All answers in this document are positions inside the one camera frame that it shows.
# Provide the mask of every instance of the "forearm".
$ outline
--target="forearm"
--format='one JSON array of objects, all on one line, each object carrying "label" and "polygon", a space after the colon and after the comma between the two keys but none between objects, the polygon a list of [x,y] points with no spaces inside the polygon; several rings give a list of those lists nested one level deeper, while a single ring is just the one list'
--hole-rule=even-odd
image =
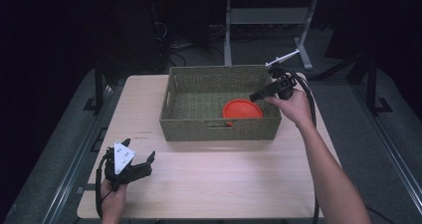
[{"label": "forearm", "polygon": [[327,223],[370,223],[359,193],[314,124],[303,123],[298,128],[304,138],[316,197]]}]

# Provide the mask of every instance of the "table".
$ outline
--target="table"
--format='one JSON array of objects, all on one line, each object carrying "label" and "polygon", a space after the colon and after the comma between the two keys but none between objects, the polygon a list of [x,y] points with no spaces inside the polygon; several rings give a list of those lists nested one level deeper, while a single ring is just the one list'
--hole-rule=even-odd
[{"label": "table", "polygon": [[[164,139],[159,116],[167,75],[127,79],[88,184],[108,146],[131,138],[145,162],[156,151],[152,175],[129,184],[124,218],[261,219],[314,214],[314,187],[302,137],[282,116],[275,140],[174,141]],[[316,109],[317,129],[338,160]],[[99,218],[95,192],[85,190],[81,218]]]}]

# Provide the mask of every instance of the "table leg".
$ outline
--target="table leg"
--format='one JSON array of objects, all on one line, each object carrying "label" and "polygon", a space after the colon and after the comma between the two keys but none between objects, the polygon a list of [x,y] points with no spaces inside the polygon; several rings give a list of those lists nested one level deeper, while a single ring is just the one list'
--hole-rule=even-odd
[{"label": "table leg", "polygon": [[304,22],[304,30],[300,37],[295,38],[296,47],[301,51],[299,55],[301,56],[302,63],[306,70],[312,70],[313,65],[311,64],[310,57],[308,56],[307,50],[305,49],[304,43],[305,38],[307,37],[308,30],[310,29],[311,21],[313,20],[314,12],[317,6],[317,0],[312,0],[311,5],[307,12],[307,17]]}]

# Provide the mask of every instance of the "hand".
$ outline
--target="hand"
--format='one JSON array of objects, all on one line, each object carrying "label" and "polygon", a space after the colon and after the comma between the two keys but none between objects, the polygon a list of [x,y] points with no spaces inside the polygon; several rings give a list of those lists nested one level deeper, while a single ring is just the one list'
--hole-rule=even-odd
[{"label": "hand", "polygon": [[111,183],[105,179],[102,183],[103,224],[115,224],[120,221],[126,203],[127,184],[121,184],[118,191],[111,191]]},{"label": "hand", "polygon": [[265,100],[282,110],[283,114],[293,121],[296,126],[313,122],[310,102],[304,92],[293,89],[293,95],[288,100],[267,97]]}]

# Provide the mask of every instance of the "handheld controller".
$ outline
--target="handheld controller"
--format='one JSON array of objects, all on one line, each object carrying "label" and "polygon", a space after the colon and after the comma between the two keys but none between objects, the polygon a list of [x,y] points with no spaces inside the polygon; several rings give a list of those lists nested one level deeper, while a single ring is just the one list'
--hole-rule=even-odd
[{"label": "handheld controller", "polygon": [[135,152],[128,148],[130,138],[123,142],[115,142],[114,147],[108,147],[97,169],[96,178],[96,205],[99,216],[103,218],[101,181],[102,166],[105,162],[105,179],[111,183],[111,191],[118,191],[121,184],[128,184],[137,179],[151,175],[151,163],[155,159],[155,151],[146,159],[146,162],[131,165]]}]

